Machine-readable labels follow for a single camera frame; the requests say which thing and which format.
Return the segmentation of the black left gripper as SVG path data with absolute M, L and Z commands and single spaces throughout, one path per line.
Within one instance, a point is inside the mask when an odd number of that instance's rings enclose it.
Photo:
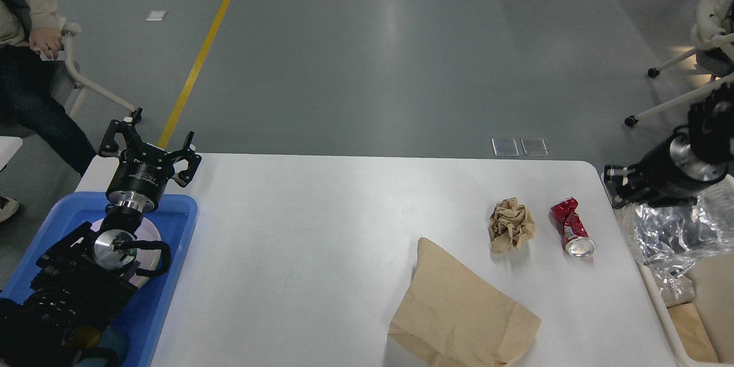
M 110 121 L 100 142 L 99 156 L 119 159 L 107 189 L 108 202 L 149 213 L 158 209 L 169 179 L 181 188 L 191 184 L 202 156 L 193 146 L 194 131 L 188 132 L 180 149 L 167 155 L 142 153 L 143 140 L 135 127 L 142 120 L 142 112 L 143 108 L 138 107 L 123 120 Z

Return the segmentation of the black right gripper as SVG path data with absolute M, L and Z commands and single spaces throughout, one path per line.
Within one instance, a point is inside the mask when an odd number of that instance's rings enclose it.
M 676 132 L 631 166 L 608 164 L 603 183 L 613 209 L 630 204 L 669 207 L 697 204 L 700 192 L 726 176 L 726 163 L 700 158 L 687 132 Z

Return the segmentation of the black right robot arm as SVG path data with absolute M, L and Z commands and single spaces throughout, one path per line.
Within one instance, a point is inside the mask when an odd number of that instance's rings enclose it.
M 611 207 L 692 206 L 698 195 L 723 182 L 732 164 L 732 84 L 690 106 L 686 124 L 630 166 L 605 166 Z

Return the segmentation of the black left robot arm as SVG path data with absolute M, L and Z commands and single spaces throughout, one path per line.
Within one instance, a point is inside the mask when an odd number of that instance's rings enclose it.
M 53 206 L 3 289 L 3 364 L 150 365 L 198 212 L 165 189 L 188 186 L 202 157 L 194 132 L 173 152 L 144 142 L 141 118 L 137 108 L 110 122 L 99 155 L 118 167 L 107 191 Z

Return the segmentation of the person's hand on armrest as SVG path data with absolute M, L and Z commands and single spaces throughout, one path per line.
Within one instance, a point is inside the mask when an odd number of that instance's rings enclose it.
M 33 28 L 29 34 L 29 48 L 39 56 L 57 60 L 63 50 L 62 32 L 57 28 Z

